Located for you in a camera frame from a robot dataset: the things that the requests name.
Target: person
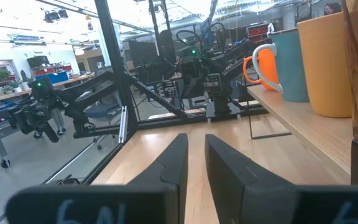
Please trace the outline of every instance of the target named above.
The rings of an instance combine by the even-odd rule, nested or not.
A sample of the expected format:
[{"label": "person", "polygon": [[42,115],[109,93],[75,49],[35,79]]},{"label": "person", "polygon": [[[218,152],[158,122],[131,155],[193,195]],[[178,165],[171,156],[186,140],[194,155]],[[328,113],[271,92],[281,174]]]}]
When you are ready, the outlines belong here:
[{"label": "person", "polygon": [[342,11],[342,7],[339,3],[335,2],[335,3],[329,3],[324,7],[324,15],[331,15],[337,12],[341,12]]}]

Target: teal mug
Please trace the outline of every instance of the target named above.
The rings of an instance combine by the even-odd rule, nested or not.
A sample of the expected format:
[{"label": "teal mug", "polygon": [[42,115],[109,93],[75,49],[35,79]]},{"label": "teal mug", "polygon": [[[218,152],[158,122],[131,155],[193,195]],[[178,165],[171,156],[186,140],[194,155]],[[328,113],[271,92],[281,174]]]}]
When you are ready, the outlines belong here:
[{"label": "teal mug", "polygon": [[[298,28],[275,32],[270,36],[272,44],[264,44],[254,50],[252,62],[255,71],[268,85],[282,93],[284,100],[309,102]],[[270,81],[259,68],[257,56],[263,49],[270,49],[275,55],[279,84]]]}]

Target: caster wheel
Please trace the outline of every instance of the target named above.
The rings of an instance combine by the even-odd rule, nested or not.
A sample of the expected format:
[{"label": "caster wheel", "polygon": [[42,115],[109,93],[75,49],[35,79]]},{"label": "caster wheel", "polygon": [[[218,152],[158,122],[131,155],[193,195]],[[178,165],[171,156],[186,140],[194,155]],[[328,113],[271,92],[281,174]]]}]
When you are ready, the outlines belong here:
[{"label": "caster wheel", "polygon": [[7,168],[10,167],[10,166],[11,166],[11,162],[10,162],[9,160],[3,159],[3,160],[1,161],[1,167],[2,167],[2,168],[7,169]]},{"label": "caster wheel", "polygon": [[41,137],[42,137],[42,133],[35,132],[34,135],[33,135],[33,137],[34,137],[35,139],[41,138]]},{"label": "caster wheel", "polygon": [[58,134],[59,136],[62,136],[62,135],[64,135],[64,134],[66,134],[66,129],[65,129],[65,128],[59,129],[59,130],[57,131],[57,134]]}]

